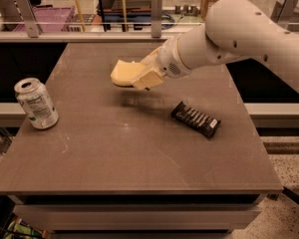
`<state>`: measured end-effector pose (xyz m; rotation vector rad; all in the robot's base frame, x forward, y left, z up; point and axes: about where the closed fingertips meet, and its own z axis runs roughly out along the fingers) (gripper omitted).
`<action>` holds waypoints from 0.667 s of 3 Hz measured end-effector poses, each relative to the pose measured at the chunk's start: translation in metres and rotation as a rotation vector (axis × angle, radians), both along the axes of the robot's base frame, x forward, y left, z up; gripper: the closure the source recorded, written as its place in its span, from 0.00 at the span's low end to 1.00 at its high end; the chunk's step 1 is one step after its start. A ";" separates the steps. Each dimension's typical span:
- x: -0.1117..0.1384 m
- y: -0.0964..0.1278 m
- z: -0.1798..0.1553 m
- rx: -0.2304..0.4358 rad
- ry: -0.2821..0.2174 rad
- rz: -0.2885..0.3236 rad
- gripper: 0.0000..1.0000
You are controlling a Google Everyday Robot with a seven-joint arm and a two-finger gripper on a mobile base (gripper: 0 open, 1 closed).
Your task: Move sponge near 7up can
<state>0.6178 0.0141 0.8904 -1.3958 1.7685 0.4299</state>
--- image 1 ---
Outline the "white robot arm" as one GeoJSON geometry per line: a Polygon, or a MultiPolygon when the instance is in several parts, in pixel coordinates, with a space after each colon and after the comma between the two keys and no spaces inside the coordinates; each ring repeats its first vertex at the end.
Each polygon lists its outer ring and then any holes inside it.
{"type": "Polygon", "coordinates": [[[142,59],[143,70],[132,86],[150,89],[163,78],[180,78],[191,71],[253,59],[299,94],[299,34],[289,32],[247,0],[218,0],[205,22],[167,40],[142,59]]]}

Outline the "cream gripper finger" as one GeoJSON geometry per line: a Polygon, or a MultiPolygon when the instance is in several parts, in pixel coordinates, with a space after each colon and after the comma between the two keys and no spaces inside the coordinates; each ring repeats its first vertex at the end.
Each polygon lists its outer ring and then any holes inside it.
{"type": "Polygon", "coordinates": [[[157,62],[157,55],[158,55],[159,48],[156,48],[153,50],[150,54],[145,56],[141,60],[141,64],[144,66],[153,66],[153,67],[158,67],[159,63],[157,62]]]}
{"type": "Polygon", "coordinates": [[[164,76],[165,73],[156,66],[139,64],[132,78],[132,86],[140,90],[151,89],[161,85],[164,76]]]}

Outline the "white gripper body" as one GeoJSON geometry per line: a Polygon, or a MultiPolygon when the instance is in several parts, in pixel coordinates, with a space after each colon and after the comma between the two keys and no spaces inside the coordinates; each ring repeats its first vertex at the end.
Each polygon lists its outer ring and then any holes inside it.
{"type": "Polygon", "coordinates": [[[180,36],[165,41],[157,50],[156,63],[170,78],[178,79],[190,74],[190,69],[183,63],[178,51],[180,36]]]}

